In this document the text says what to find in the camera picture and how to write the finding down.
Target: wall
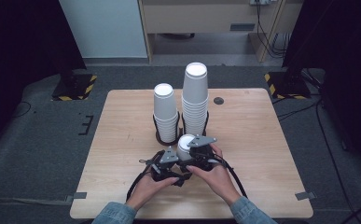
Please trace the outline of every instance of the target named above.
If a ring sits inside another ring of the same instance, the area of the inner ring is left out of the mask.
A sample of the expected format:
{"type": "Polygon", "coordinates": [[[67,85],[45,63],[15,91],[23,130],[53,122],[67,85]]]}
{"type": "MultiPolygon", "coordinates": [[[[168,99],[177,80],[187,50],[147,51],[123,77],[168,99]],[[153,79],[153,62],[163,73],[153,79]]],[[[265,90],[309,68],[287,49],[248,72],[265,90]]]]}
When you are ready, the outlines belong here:
{"type": "Polygon", "coordinates": [[[146,58],[137,0],[60,0],[83,58],[146,58]]]}

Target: hand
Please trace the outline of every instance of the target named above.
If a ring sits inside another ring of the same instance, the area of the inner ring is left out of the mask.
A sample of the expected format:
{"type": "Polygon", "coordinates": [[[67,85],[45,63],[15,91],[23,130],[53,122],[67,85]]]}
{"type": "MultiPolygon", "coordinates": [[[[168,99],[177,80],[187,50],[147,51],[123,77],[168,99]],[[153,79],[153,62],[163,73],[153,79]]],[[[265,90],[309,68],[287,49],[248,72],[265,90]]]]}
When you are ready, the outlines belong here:
{"type": "MultiPolygon", "coordinates": [[[[223,157],[223,152],[220,148],[213,144],[210,144],[210,146],[217,156],[223,157]]],[[[216,164],[209,172],[203,171],[196,166],[188,166],[187,168],[192,174],[202,178],[212,191],[220,196],[228,206],[231,206],[241,197],[241,194],[232,184],[227,168],[221,164],[216,164]]]]}
{"type": "Polygon", "coordinates": [[[156,182],[150,174],[146,174],[140,179],[139,183],[137,183],[130,199],[125,202],[125,204],[138,211],[158,191],[171,186],[178,179],[178,177],[170,177],[156,182]]]}

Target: black stand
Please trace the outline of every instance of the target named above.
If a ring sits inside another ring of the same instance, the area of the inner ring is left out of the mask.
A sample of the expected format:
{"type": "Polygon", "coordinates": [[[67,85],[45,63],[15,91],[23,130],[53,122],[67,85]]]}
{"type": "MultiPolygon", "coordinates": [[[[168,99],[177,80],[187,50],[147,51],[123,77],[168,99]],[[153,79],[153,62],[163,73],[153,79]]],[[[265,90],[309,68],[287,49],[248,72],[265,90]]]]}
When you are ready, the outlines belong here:
{"type": "Polygon", "coordinates": [[[154,118],[154,115],[153,115],[153,120],[154,120],[154,125],[156,127],[156,138],[157,138],[157,141],[163,145],[163,146],[173,146],[175,144],[177,144],[177,142],[179,141],[180,137],[183,136],[183,129],[178,129],[178,125],[179,125],[179,120],[180,120],[180,113],[177,112],[177,122],[176,122],[176,133],[175,133],[175,136],[176,136],[176,139],[174,139],[174,141],[172,141],[171,143],[166,143],[166,142],[163,142],[161,139],[160,139],[160,131],[158,130],[158,127],[157,127],[157,122],[155,121],[155,118],[154,118]]]}
{"type": "MultiPolygon", "coordinates": [[[[202,135],[203,136],[206,136],[206,126],[207,126],[207,122],[209,121],[209,111],[206,112],[207,115],[206,115],[206,121],[205,121],[205,126],[203,128],[203,132],[202,132],[202,135]]],[[[184,121],[184,118],[183,118],[183,114],[181,115],[181,119],[183,120],[183,134],[186,134],[186,122],[184,121]]]]}
{"type": "Polygon", "coordinates": [[[61,80],[55,88],[52,97],[57,99],[60,97],[69,97],[71,99],[84,99],[87,89],[90,86],[92,74],[74,75],[61,74],[61,80]]]}
{"type": "Polygon", "coordinates": [[[310,98],[311,92],[302,78],[302,69],[289,67],[286,72],[265,75],[273,98],[310,98]]]}

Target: forearm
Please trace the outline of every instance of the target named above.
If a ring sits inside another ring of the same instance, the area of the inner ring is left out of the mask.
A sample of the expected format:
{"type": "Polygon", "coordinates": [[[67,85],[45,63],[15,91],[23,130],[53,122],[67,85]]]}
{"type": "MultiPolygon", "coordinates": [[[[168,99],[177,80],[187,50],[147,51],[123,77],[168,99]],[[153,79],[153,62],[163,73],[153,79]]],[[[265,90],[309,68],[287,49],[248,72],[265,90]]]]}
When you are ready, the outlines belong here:
{"type": "Polygon", "coordinates": [[[123,203],[108,203],[93,224],[132,224],[136,211],[123,203]]]}
{"type": "Polygon", "coordinates": [[[240,224],[276,223],[245,197],[238,199],[229,208],[236,222],[240,224]]]}

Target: controller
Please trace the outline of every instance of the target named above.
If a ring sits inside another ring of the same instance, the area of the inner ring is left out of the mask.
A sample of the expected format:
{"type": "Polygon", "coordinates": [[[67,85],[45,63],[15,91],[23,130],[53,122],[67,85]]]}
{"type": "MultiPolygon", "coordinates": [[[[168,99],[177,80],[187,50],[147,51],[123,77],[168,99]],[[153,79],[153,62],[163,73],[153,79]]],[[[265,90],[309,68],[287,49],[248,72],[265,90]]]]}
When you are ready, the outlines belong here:
{"type": "Polygon", "coordinates": [[[192,176],[192,173],[187,169],[188,165],[197,166],[204,171],[211,171],[213,169],[212,163],[217,162],[217,160],[209,144],[215,141],[215,138],[197,135],[187,144],[190,147],[189,155],[191,156],[191,159],[187,161],[181,161],[173,149],[168,147],[165,150],[159,151],[152,160],[143,162],[151,166],[151,176],[155,181],[161,181],[169,177],[178,177],[179,180],[174,185],[182,187],[185,181],[192,176]],[[175,164],[184,173],[183,175],[172,171],[175,164]]]}

